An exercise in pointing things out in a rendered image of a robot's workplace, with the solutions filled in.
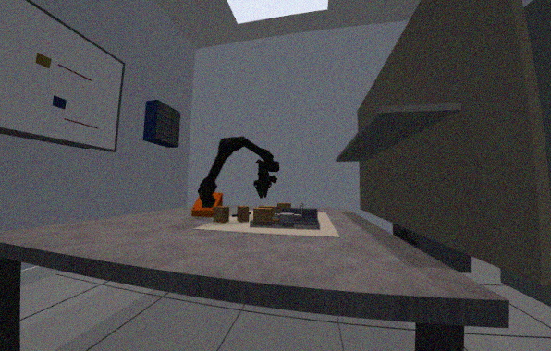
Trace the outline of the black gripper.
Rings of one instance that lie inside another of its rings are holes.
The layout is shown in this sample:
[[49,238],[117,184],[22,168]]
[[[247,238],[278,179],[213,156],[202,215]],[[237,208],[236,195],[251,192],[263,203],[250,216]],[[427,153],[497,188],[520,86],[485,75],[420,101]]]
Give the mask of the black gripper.
[[263,198],[263,195],[266,198],[268,188],[272,186],[271,181],[265,181],[267,173],[268,171],[259,171],[259,173],[257,173],[257,175],[259,175],[259,180],[255,180],[253,182],[253,185],[255,186],[260,199]]

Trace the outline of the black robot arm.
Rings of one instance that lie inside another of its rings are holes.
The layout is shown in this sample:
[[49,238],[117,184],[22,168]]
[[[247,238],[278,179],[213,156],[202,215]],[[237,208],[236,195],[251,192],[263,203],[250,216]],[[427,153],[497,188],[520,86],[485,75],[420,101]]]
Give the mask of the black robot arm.
[[[233,144],[235,143],[235,144]],[[214,159],[213,167],[209,175],[201,182],[200,188],[198,190],[200,200],[202,202],[202,208],[213,208],[215,205],[215,198],[213,196],[214,191],[217,187],[215,180],[228,156],[232,154],[233,151],[237,151],[242,147],[258,154],[263,161],[260,159],[257,160],[259,164],[259,171],[269,171],[269,172],[278,172],[279,171],[279,162],[274,162],[274,155],[266,149],[262,149],[246,139],[245,137],[230,137],[222,138],[219,141],[218,153]]]

